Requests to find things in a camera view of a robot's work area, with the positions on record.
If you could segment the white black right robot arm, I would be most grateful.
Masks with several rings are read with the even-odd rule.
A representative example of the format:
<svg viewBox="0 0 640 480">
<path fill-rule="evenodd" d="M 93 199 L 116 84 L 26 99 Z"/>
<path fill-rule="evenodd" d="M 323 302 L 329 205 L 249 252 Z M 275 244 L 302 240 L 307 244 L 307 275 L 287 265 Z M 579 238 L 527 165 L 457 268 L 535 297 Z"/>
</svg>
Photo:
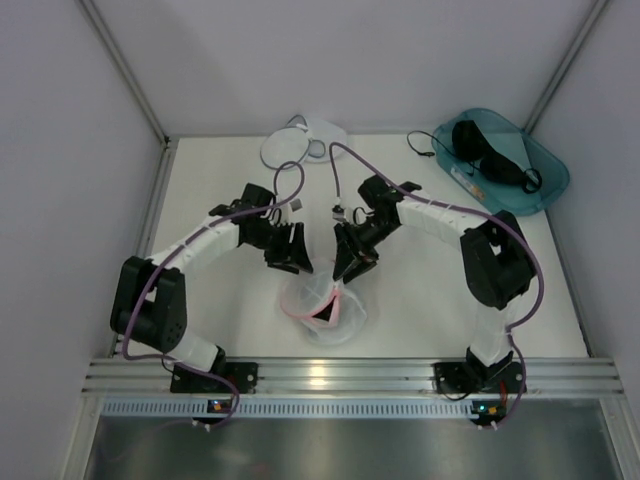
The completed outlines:
<svg viewBox="0 0 640 480">
<path fill-rule="evenodd" d="M 394 187 L 374 175 L 358 189 L 370 209 L 363 222 L 348 220 L 342 206 L 334 206 L 333 278 L 349 283 L 373 269 L 379 261 L 377 245 L 401 227 L 458 250 L 466 286 L 477 302 L 475 330 L 464 360 L 440 367 L 439 387 L 479 390 L 497 382 L 513 361 L 509 335 L 517 322 L 516 305 L 539 269 L 513 214 L 468 212 L 422 198 L 420 189 L 410 181 Z"/>
</svg>

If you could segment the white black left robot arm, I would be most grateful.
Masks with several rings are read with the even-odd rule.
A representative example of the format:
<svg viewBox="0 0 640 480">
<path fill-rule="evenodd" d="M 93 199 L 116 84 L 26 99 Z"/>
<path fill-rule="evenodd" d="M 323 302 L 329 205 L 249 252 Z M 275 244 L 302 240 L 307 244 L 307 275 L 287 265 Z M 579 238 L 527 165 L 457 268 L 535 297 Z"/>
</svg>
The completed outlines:
<svg viewBox="0 0 640 480">
<path fill-rule="evenodd" d="M 189 370 L 220 376 L 224 349 L 188 326 L 187 281 L 242 245 L 262 251 L 269 268 L 311 273 L 304 224 L 286 220 L 285 205 L 268 189 L 248 183 L 240 198 L 214 207 L 170 247 L 147 258 L 127 259 L 110 315 L 111 330 L 123 337 L 123 356 L 142 359 L 128 351 L 133 340 L 154 350 L 145 359 L 171 359 Z"/>
</svg>

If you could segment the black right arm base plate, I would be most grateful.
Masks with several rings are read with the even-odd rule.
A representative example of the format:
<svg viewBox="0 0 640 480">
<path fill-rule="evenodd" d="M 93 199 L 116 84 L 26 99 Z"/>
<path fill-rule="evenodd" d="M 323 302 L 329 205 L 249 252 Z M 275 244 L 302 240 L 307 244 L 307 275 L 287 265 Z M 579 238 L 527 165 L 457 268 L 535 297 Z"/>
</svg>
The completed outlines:
<svg viewBox="0 0 640 480">
<path fill-rule="evenodd" d="M 439 394 L 458 399 L 471 394 L 516 394 L 525 379 L 521 364 L 511 362 L 485 378 L 464 362 L 439 362 L 434 366 L 435 388 Z"/>
</svg>

